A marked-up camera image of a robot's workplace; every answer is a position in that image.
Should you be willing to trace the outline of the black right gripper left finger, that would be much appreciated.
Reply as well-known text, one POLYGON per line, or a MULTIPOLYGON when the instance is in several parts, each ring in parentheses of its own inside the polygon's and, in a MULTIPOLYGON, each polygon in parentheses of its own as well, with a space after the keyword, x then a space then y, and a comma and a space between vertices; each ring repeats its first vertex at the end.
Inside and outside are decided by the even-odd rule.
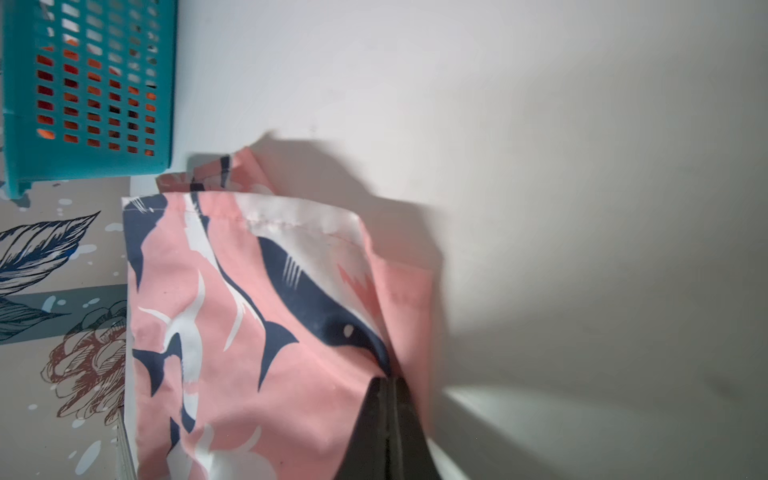
POLYGON ((388 478, 388 378, 369 383, 336 480, 388 478))

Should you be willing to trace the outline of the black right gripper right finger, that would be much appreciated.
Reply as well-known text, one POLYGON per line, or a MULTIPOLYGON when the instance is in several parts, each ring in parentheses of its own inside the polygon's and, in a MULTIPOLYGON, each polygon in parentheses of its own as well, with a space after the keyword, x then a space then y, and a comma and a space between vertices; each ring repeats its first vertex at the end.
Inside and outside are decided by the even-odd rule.
POLYGON ((391 478, 440 480, 410 389, 391 380, 391 478))

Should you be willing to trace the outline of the pink patterned cloth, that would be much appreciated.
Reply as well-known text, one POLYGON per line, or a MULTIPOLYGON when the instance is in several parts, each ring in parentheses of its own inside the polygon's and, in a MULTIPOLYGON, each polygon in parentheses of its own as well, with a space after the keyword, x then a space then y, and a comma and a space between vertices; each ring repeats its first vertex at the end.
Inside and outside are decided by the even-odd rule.
POLYGON ((141 479, 331 479, 371 380, 429 397, 433 278, 249 149, 126 198, 141 479))

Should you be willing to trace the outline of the orange cloth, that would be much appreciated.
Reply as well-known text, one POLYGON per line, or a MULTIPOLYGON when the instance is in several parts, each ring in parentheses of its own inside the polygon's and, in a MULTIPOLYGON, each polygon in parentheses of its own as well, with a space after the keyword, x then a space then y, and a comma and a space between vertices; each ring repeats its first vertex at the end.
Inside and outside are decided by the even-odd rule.
POLYGON ((33 131, 39 139, 134 157, 160 155, 157 85, 125 66, 114 47, 63 34, 34 57, 33 131))

